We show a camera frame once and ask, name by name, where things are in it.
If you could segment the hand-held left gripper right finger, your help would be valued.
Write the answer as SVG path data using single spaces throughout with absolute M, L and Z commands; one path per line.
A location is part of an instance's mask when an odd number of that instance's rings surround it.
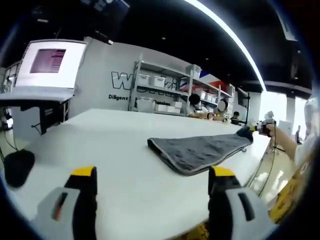
M 227 168 L 208 172 L 210 240 L 265 240 L 275 229 L 267 206 Z

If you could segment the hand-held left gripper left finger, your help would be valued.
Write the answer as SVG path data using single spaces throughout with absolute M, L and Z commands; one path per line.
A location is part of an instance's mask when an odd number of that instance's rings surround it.
M 44 240 L 95 240 L 96 198 L 97 168 L 78 168 L 38 204 L 31 224 Z

